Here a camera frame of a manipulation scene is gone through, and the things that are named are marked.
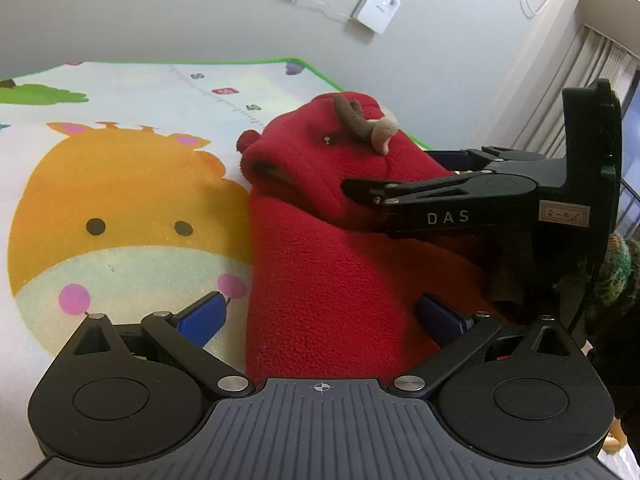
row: metal screw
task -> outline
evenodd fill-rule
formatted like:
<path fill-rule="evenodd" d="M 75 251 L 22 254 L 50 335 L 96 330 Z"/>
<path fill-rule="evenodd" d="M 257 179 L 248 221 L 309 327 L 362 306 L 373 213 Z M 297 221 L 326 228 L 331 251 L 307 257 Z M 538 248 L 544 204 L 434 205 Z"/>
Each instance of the metal screw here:
<path fill-rule="evenodd" d="M 394 381 L 394 385 L 404 392 L 417 392 L 424 388 L 424 379 L 416 375 L 401 375 Z"/>
<path fill-rule="evenodd" d="M 239 375 L 229 375 L 218 381 L 218 387 L 226 392 L 241 392 L 249 385 L 249 381 Z"/>

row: play mat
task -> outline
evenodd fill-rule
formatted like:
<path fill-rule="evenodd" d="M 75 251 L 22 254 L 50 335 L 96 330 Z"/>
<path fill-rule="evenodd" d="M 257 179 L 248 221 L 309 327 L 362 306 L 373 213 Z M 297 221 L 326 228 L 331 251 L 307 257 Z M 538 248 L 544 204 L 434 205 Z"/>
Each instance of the play mat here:
<path fill-rule="evenodd" d="M 296 59 L 69 63 L 0 82 L 2 480 L 42 459 L 28 401 L 86 314 L 137 323 L 220 290 L 205 348 L 243 370 L 252 247 L 236 139 L 335 89 Z M 629 453 L 601 457 L 638 478 Z"/>

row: giraffe eye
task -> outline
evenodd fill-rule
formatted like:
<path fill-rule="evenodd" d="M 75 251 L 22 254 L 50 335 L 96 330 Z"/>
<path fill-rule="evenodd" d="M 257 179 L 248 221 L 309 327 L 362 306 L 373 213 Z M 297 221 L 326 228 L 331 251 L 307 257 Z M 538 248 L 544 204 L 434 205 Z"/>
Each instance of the giraffe eye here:
<path fill-rule="evenodd" d="M 178 220 L 174 224 L 174 229 L 180 236 L 191 236 L 193 234 L 191 224 L 187 224 L 187 222 L 183 222 L 182 220 Z"/>
<path fill-rule="evenodd" d="M 93 236 L 100 236 L 107 228 L 104 220 L 101 218 L 91 218 L 87 220 L 85 227 L 87 232 Z"/>

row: red hood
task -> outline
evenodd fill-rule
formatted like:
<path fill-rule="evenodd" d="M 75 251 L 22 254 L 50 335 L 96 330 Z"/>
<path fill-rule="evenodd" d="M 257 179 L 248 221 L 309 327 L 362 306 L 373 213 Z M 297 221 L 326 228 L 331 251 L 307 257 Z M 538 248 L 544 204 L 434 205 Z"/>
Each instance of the red hood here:
<path fill-rule="evenodd" d="M 370 96 L 344 92 L 357 100 L 364 118 L 383 117 Z M 450 174 L 418 148 L 402 131 L 389 141 L 387 155 L 343 127 L 334 111 L 335 94 L 323 94 L 297 110 L 275 118 L 262 135 L 244 132 L 242 174 L 255 189 L 306 210 L 336 226 L 368 230 L 382 217 L 347 199 L 345 178 L 415 182 Z"/>

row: green mat border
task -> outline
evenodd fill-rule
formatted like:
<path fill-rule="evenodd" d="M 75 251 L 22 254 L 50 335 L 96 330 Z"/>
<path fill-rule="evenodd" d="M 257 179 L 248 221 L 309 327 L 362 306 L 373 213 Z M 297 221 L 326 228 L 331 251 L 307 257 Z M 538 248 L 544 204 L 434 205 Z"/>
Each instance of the green mat border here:
<path fill-rule="evenodd" d="M 325 82 L 329 83 L 329 85 L 334 87 L 338 92 L 344 92 L 344 88 L 342 88 L 340 85 L 338 85 L 338 83 L 336 83 L 332 79 L 329 79 L 322 72 L 320 72 L 319 70 L 315 69 L 315 67 L 309 65 L 309 63 L 307 63 L 305 60 L 300 59 L 298 57 L 279 57 L 277 59 L 263 59 L 263 60 L 258 60 L 258 61 L 179 61 L 179 62 L 175 62 L 175 61 L 139 61 L 139 62 L 135 62 L 135 61 L 88 61 L 88 62 L 97 62 L 97 63 L 106 63 L 106 64 L 165 64 L 165 65 L 265 65 L 265 64 L 269 64 L 269 63 L 295 62 L 295 63 L 299 63 L 300 65 L 304 66 L 310 72 L 312 72 L 313 74 L 317 75 L 320 79 L 322 79 Z M 24 74 L 22 76 L 15 76 L 15 77 L 26 77 L 26 76 L 30 76 L 30 75 L 37 75 L 37 74 L 41 74 L 43 72 L 46 72 L 47 70 L 51 70 L 51 68 L 47 68 L 45 70 L 39 70 L 38 72 L 33 72 L 33 73 L 30 73 L 30 74 Z M 428 146 L 427 144 L 422 142 L 420 139 L 416 139 L 411 134 L 407 134 L 407 136 L 415 144 L 417 144 L 418 146 L 420 146 L 424 150 L 430 150 L 431 149 L 430 146 Z"/>

